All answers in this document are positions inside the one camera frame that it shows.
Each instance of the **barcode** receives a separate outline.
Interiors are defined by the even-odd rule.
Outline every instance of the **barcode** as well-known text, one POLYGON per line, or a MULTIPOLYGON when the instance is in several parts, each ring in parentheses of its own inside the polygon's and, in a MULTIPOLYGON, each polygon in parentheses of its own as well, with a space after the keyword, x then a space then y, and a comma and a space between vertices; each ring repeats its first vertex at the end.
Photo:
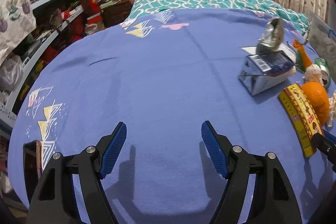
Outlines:
POLYGON ((268 71, 271 67, 259 56, 259 55, 251 55, 250 59, 261 69, 262 72, 268 71))
POLYGON ((302 144, 302 148, 305 149, 307 147, 310 146, 310 140, 309 137, 306 133, 306 130, 303 128, 298 132, 301 144, 302 144))

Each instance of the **blue gripper pad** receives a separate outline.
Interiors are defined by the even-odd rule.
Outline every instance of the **blue gripper pad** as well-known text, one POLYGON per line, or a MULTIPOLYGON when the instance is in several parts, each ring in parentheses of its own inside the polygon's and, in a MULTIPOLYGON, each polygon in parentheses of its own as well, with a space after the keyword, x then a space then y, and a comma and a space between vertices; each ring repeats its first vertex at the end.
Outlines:
POLYGON ((123 147, 126 140, 126 133, 127 128, 126 125, 123 123, 116 132, 108 148, 102 155, 99 173, 103 179, 106 177, 106 175, 112 172, 113 167, 120 154, 121 148, 123 147))
POLYGON ((228 170, 226 166, 226 156, 223 150, 206 122, 202 124, 201 131, 203 142, 208 150, 217 173, 221 174, 222 177, 225 178, 228 175, 228 170))

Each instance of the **aluminum foil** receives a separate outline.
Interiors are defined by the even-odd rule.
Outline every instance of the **aluminum foil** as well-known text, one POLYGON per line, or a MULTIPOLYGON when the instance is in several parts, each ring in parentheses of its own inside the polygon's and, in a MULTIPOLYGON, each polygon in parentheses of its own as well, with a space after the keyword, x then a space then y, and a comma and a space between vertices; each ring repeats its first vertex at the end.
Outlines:
POLYGON ((281 17, 275 17, 266 25, 266 30, 259 39, 257 54, 267 54, 278 50, 284 40, 284 23, 281 17))

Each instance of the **white cloth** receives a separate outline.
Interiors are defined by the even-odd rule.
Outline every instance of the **white cloth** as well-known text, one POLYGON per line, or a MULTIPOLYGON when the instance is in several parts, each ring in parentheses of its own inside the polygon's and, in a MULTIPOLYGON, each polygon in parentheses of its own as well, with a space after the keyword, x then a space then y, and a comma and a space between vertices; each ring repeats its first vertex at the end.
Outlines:
POLYGON ((0 0, 0 65, 35 28, 30 0, 0 0))
POLYGON ((308 68, 306 68, 304 79, 306 82, 317 82, 323 85, 320 67, 316 64, 310 65, 308 68))

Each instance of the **orange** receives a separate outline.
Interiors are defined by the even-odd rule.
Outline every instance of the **orange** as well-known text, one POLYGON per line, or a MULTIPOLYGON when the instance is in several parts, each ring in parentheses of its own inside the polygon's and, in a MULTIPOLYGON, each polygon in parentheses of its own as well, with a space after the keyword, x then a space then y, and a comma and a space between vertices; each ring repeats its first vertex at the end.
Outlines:
POLYGON ((301 89, 313 107, 320 121, 320 126, 323 126, 329 115, 328 93, 325 88, 317 82, 306 82, 301 86, 301 89))

